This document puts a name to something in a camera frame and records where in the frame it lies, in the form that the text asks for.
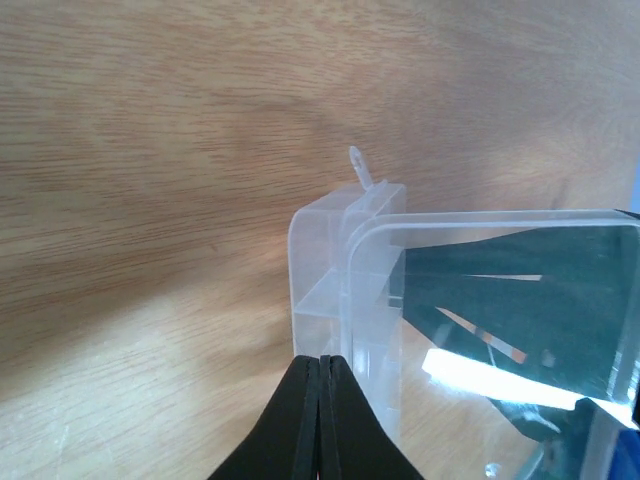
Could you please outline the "clear plastic pill organizer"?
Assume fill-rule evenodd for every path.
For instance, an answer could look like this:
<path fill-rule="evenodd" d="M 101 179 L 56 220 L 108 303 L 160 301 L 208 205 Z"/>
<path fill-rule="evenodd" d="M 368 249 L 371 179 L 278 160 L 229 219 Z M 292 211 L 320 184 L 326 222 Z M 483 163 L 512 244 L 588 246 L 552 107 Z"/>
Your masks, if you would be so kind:
<path fill-rule="evenodd" d="M 637 478 L 638 214 L 411 213 L 349 159 L 289 227 L 295 353 L 343 357 L 427 478 Z"/>

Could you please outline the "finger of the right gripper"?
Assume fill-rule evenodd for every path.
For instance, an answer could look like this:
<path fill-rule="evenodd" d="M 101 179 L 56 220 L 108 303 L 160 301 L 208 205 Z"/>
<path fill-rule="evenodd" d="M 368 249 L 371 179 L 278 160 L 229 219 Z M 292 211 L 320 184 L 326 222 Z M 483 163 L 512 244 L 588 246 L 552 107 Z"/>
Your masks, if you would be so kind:
<path fill-rule="evenodd" d="M 630 229 L 531 229 L 410 249 L 404 317 L 442 347 L 585 396 L 623 400 Z"/>

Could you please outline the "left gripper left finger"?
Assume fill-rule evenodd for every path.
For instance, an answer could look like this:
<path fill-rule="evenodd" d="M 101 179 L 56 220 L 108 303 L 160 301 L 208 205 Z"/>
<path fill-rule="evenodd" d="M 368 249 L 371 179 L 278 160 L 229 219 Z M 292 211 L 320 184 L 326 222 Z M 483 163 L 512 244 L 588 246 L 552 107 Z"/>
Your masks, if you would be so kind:
<path fill-rule="evenodd" d="M 212 479 L 315 479 L 319 360 L 293 359 L 249 434 Z"/>

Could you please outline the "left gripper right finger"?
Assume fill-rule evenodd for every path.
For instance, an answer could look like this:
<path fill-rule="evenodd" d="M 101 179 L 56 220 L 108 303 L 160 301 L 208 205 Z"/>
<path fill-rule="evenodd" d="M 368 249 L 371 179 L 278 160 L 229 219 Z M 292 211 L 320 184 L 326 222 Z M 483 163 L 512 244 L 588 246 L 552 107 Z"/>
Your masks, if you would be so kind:
<path fill-rule="evenodd" d="M 421 479 L 389 438 L 347 361 L 319 361 L 317 437 L 320 479 Z"/>

